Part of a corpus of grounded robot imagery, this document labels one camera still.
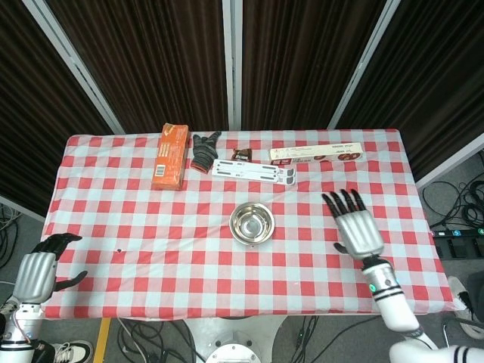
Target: black cable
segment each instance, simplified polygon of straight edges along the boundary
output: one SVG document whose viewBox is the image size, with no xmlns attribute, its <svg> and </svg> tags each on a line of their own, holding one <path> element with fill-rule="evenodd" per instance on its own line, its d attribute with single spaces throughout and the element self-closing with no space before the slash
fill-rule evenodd
<svg viewBox="0 0 484 363">
<path fill-rule="evenodd" d="M 481 150 L 479 153 L 477 153 L 477 155 L 479 155 L 479 157 L 481 158 L 482 166 L 484 166 L 484 157 L 482 157 L 483 152 L 484 151 Z"/>
<path fill-rule="evenodd" d="M 438 225 L 442 225 L 446 227 L 446 224 L 456 224 L 456 225 L 465 225 L 467 227 L 478 228 L 484 225 L 484 199 L 479 195 L 482 193 L 481 190 L 477 188 L 481 185 L 484 185 L 484 182 L 476 181 L 479 177 L 483 176 L 484 172 L 478 174 L 476 177 L 472 178 L 465 186 L 459 191 L 458 188 L 449 183 L 448 181 L 435 181 L 431 185 L 449 185 L 452 189 L 456 192 L 457 197 L 455 199 L 452 208 L 446 213 L 442 214 L 439 211 L 435 210 L 427 201 L 426 191 L 428 187 L 425 187 L 422 190 L 422 200 L 428 206 L 430 210 L 432 210 L 435 214 L 443 217 L 437 223 L 430 225 L 430 228 L 434 228 Z M 468 197 L 472 197 L 475 203 L 469 203 Z M 464 223 L 454 223 L 453 219 L 460 219 L 464 221 Z"/>
<path fill-rule="evenodd" d="M 188 339 L 185 337 L 185 335 L 183 334 L 182 330 L 178 327 L 178 325 L 176 325 L 173 321 L 169 321 L 169 323 L 180 333 L 180 335 L 183 338 L 183 340 L 185 341 L 185 343 L 187 343 L 188 348 L 190 348 L 191 351 L 195 355 L 197 355 L 197 357 L 200 358 L 202 361 L 206 361 L 206 359 L 199 352 L 197 352 L 197 350 L 195 349 L 195 344 L 192 343 L 192 339 L 191 339 L 191 335 L 190 335 L 190 330 L 188 329 L 187 323 L 185 323 L 183 321 L 183 323 L 185 324 L 185 327 L 187 328 L 188 335 L 190 337 L 190 341 L 188 341 Z"/>
<path fill-rule="evenodd" d="M 419 339 L 419 338 L 414 338 L 415 340 L 418 340 L 419 342 L 425 344 L 427 346 L 428 349 L 432 350 L 432 347 L 429 345 L 429 343 L 426 343 L 424 342 L 422 339 Z"/>
<path fill-rule="evenodd" d="M 185 327 L 188 332 L 189 339 L 186 338 L 185 334 L 182 332 L 182 330 L 173 322 L 170 321 L 170 324 L 180 333 L 181 337 L 183 340 L 187 343 L 188 347 L 191 350 L 192 353 L 192 363 L 195 363 L 197 360 L 197 356 L 202 360 L 205 361 L 205 359 L 196 351 L 195 346 L 194 346 L 194 341 L 192 339 L 192 336 L 190 334 L 190 330 L 186 323 L 182 321 L 185 324 Z M 139 349 L 143 352 L 144 357 L 148 360 L 149 358 L 153 358 L 155 355 L 155 352 L 148 352 L 148 348 L 144 343 L 149 343 L 152 346 L 155 346 L 157 349 L 156 351 L 160 351 L 160 354 L 157 355 L 157 362 L 159 363 L 166 363 L 166 360 L 168 359 L 169 356 L 172 356 L 173 358 L 178 359 L 182 363 L 188 363 L 188 361 L 183 357 L 183 355 L 171 348 L 166 348 L 164 341 L 163 341 L 163 336 L 162 336 L 162 330 L 163 330 L 163 325 L 164 323 L 161 322 L 160 326 L 158 328 L 153 327 L 152 325 L 149 325 L 145 322 L 142 321 L 128 321 L 128 320 L 123 320 L 123 323 L 126 326 L 126 329 L 128 329 L 128 332 L 123 328 L 122 325 L 119 326 L 118 330 L 118 335 L 117 335 L 117 340 L 116 343 L 118 345 L 119 350 L 121 353 L 124 355 L 124 357 L 131 363 L 135 363 L 126 353 L 132 353 L 136 355 L 140 355 L 141 353 L 139 352 L 137 347 L 131 347 L 128 344 L 129 339 L 127 339 L 126 336 L 129 337 L 130 340 L 134 343 L 136 343 L 139 346 Z"/>
<path fill-rule="evenodd" d="M 299 335 L 296 342 L 296 349 L 294 350 L 293 356 L 291 357 L 291 360 L 290 360 L 291 363 L 306 362 L 306 348 L 309 344 L 309 341 L 312 338 L 313 333 L 315 332 L 318 322 L 319 322 L 319 316 L 312 316 L 309 319 L 307 327 L 306 327 L 306 317 L 302 321 L 302 327 L 299 330 Z"/>
<path fill-rule="evenodd" d="M 447 323 L 449 321 L 457 321 L 459 323 L 467 324 L 467 325 L 470 325 L 472 327 L 478 327 L 479 329 L 484 329 L 484 323 L 481 323 L 480 321 L 467 320 L 467 319 L 463 319 L 463 318 L 458 318 L 456 316 L 451 316 L 450 318 L 447 318 L 443 322 Z"/>
<path fill-rule="evenodd" d="M 341 336 L 341 334 L 343 334 L 343 333 L 347 332 L 348 330 L 353 329 L 354 327 L 357 327 L 357 326 L 359 326 L 359 325 L 361 325 L 361 324 L 368 323 L 369 321 L 372 321 L 372 320 L 378 319 L 379 317 L 380 317 L 380 315 L 373 316 L 373 317 L 371 317 L 371 318 L 369 318 L 369 319 L 365 319 L 365 320 L 359 321 L 358 323 L 354 323 L 354 324 L 349 325 L 348 327 L 345 327 L 345 328 L 344 328 L 342 331 L 340 331 L 338 334 L 336 334 L 336 335 L 334 336 L 334 338 L 333 338 L 333 339 L 332 339 L 332 340 L 331 340 L 331 341 L 330 341 L 330 342 L 329 342 L 329 343 L 328 343 L 328 344 L 327 344 L 327 345 L 326 345 L 326 346 L 323 348 L 323 350 L 321 350 L 321 351 L 318 353 L 318 355 L 317 355 L 317 356 L 316 356 L 316 357 L 315 357 L 315 358 L 314 358 L 314 359 L 313 359 L 313 360 L 312 360 L 310 363 L 315 363 L 315 362 L 316 362 L 316 360 L 317 360 L 319 357 L 321 357 L 321 356 L 323 355 L 323 353 L 324 353 L 324 352 L 326 352 L 326 350 L 327 350 L 327 349 L 328 349 L 328 348 L 331 346 L 331 344 L 333 344 L 333 343 L 334 343 L 334 341 L 335 341 L 336 339 L 338 339 L 338 338 Z"/>
<path fill-rule="evenodd" d="M 2 219 L 5 218 L 4 210 L 2 208 Z M 8 230 L 11 228 L 11 226 L 15 227 L 15 237 L 12 242 L 12 245 L 10 247 L 10 252 L 8 253 L 8 245 L 9 245 L 9 236 L 8 236 Z M 11 260 L 12 256 L 14 255 L 15 247 L 17 245 L 17 240 L 18 240 L 18 223 L 17 220 L 12 221 L 9 225 L 6 225 L 1 231 L 0 231 L 0 269 L 4 268 Z"/>
</svg>

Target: snack package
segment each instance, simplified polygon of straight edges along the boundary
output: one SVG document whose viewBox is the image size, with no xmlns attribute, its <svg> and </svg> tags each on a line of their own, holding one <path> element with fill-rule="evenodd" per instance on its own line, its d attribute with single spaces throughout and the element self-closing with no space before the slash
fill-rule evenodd
<svg viewBox="0 0 484 363">
<path fill-rule="evenodd" d="M 247 161 L 252 162 L 252 149 L 234 149 L 234 154 L 232 155 L 232 160 Z"/>
<path fill-rule="evenodd" d="M 163 125 L 151 182 L 153 189 L 179 190 L 182 187 L 189 133 L 187 125 Z"/>
</svg>

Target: white box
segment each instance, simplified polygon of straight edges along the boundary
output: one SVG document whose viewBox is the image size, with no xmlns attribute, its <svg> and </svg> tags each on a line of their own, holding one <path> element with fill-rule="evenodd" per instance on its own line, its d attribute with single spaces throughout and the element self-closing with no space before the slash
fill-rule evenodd
<svg viewBox="0 0 484 363">
<path fill-rule="evenodd" d="M 357 160 L 363 154 L 359 142 L 348 144 L 326 144 L 271 149 L 269 159 L 272 165 L 310 163 L 314 161 Z"/>
</svg>

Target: black glove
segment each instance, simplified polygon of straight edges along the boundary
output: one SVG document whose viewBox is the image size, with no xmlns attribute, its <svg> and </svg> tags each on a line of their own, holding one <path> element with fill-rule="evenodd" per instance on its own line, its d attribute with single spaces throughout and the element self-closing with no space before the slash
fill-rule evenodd
<svg viewBox="0 0 484 363">
<path fill-rule="evenodd" d="M 194 158 L 191 161 L 191 167 L 207 174 L 212 167 L 213 161 L 219 157 L 215 149 L 217 139 L 222 133 L 214 132 L 209 136 L 200 137 L 194 135 Z"/>
</svg>

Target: metal bowl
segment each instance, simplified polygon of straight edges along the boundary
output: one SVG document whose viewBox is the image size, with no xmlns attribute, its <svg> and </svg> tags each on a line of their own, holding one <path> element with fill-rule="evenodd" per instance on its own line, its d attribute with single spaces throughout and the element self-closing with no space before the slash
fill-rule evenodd
<svg viewBox="0 0 484 363">
<path fill-rule="evenodd" d="M 230 231 L 242 244 L 255 246 L 267 241 L 274 232 L 274 216 L 261 203 L 244 203 L 230 216 Z"/>
</svg>

